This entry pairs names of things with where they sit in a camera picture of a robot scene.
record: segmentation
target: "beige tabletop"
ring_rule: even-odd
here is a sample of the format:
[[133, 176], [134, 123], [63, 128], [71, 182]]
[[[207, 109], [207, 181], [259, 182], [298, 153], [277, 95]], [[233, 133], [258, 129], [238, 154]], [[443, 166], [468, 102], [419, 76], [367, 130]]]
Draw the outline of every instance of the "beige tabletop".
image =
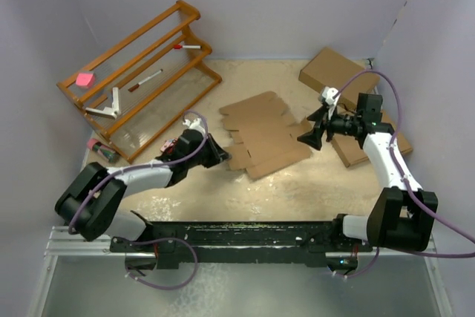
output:
[[[264, 91], [276, 92], [301, 119], [319, 106], [318, 94], [298, 81], [298, 72], [307, 62], [207, 61], [223, 82], [193, 109], [207, 118], [221, 146], [231, 144], [232, 139], [221, 125], [218, 108]], [[163, 142], [183, 129], [180, 122], [175, 123], [134, 163], [160, 155]], [[87, 160], [105, 165], [94, 153]], [[115, 166], [127, 163], [121, 160]], [[325, 143], [311, 158], [254, 182], [243, 171], [229, 171], [226, 163], [211, 169], [197, 167], [176, 186], [127, 197], [121, 207], [149, 220], [331, 220], [338, 213], [368, 215], [379, 192], [369, 163], [347, 169], [331, 144]]]

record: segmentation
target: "flattened cardboard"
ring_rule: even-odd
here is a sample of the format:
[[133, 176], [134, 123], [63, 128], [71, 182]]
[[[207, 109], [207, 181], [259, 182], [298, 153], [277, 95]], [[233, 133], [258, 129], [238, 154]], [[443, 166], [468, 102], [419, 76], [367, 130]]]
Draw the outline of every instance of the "flattened cardboard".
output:
[[[383, 111], [382, 122], [389, 122], [394, 128], [396, 124]], [[402, 133], [398, 134], [398, 147], [402, 155], [409, 154], [413, 148]], [[354, 137], [345, 137], [344, 135], [335, 135], [332, 139], [333, 148], [338, 153], [341, 161], [346, 167], [357, 165], [369, 160], [368, 156], [360, 149], [358, 142]]]
[[[324, 48], [301, 71], [298, 80], [308, 85], [314, 91], [321, 93], [324, 87], [341, 88], [348, 79], [363, 67], [335, 52], [331, 48]], [[348, 110], [355, 110], [359, 93], [370, 93], [378, 84], [379, 76], [374, 73], [361, 75], [353, 81], [341, 94], [339, 103], [347, 106]]]
[[297, 123], [289, 107], [274, 92], [227, 105], [220, 109], [223, 126], [235, 142], [225, 148], [231, 170], [245, 169], [258, 179], [310, 157], [310, 148], [296, 139], [311, 129], [308, 121]]

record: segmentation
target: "marker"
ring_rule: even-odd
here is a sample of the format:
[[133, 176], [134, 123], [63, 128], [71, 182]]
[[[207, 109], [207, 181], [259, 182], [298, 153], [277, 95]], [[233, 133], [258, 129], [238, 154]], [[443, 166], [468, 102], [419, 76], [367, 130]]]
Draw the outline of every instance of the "marker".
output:
[[129, 92], [133, 92], [135, 91], [138, 87], [140, 87], [141, 85], [143, 85], [145, 82], [149, 81], [150, 79], [154, 78], [156, 75], [158, 74], [161, 74], [163, 72], [163, 69], [159, 69], [157, 72], [155, 72], [154, 74], [142, 79], [140, 82], [138, 82], [136, 85], [133, 85], [132, 87], [130, 87], [128, 89]]
[[194, 48], [195, 50], [201, 49], [201, 45], [175, 45], [173, 47], [175, 50], [180, 50], [182, 48]]

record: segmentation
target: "brown box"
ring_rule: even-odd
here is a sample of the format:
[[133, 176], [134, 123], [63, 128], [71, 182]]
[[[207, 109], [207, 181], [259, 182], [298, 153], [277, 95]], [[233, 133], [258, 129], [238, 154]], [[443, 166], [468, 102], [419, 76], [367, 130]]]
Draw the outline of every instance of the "brown box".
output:
[[[385, 111], [383, 111], [382, 122], [389, 122], [395, 129], [396, 124], [388, 117]], [[398, 134], [398, 147], [402, 155], [409, 154], [413, 148], [404, 137], [402, 133]], [[358, 142], [354, 137], [346, 137], [344, 135], [335, 135], [332, 139], [333, 148], [338, 153], [341, 161], [346, 167], [363, 163], [369, 160], [368, 156], [360, 149]]]
[[274, 92], [220, 108], [223, 126], [235, 142], [225, 148], [232, 158], [231, 170], [245, 169], [258, 179], [311, 156], [310, 148], [297, 137], [312, 128], [303, 120], [297, 123], [287, 104]]
[[[363, 67], [350, 61], [331, 48], [324, 48], [301, 71], [298, 80], [311, 89], [321, 93], [324, 87], [341, 88], [348, 79]], [[341, 94], [339, 103], [345, 105], [347, 110], [355, 110], [359, 93], [370, 93], [378, 84], [379, 76], [374, 73], [365, 73], [353, 81]]]

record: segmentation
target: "metal frame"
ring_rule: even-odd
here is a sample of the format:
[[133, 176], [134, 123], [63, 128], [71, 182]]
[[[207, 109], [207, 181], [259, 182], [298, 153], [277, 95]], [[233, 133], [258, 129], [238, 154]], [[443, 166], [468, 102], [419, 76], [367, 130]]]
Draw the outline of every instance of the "metal frame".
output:
[[[56, 268], [56, 262], [59, 256], [124, 256], [125, 253], [111, 252], [109, 246], [111, 245], [111, 238], [107, 235], [101, 235], [95, 241], [87, 242], [80, 235], [69, 235], [66, 226], [54, 226], [50, 233], [46, 251], [45, 262], [43, 263], [39, 283], [31, 301], [29, 317], [41, 317], [45, 308], [45, 303], [48, 297], [51, 281]], [[436, 252], [436, 246], [433, 238], [430, 239], [426, 252]], [[340, 257], [345, 256], [346, 253], [328, 252], [326, 256]], [[360, 252], [360, 256], [374, 256], [374, 252]], [[403, 256], [407, 255], [404, 252], [397, 252], [391, 249], [381, 249], [381, 256]], [[153, 257], [151, 253], [127, 253], [128, 257]], [[453, 311], [449, 301], [447, 292], [445, 290], [442, 276], [440, 275], [439, 264], [435, 258], [425, 258], [427, 266], [427, 273], [433, 289], [433, 294], [436, 298], [437, 307], [441, 317], [452, 317]]]

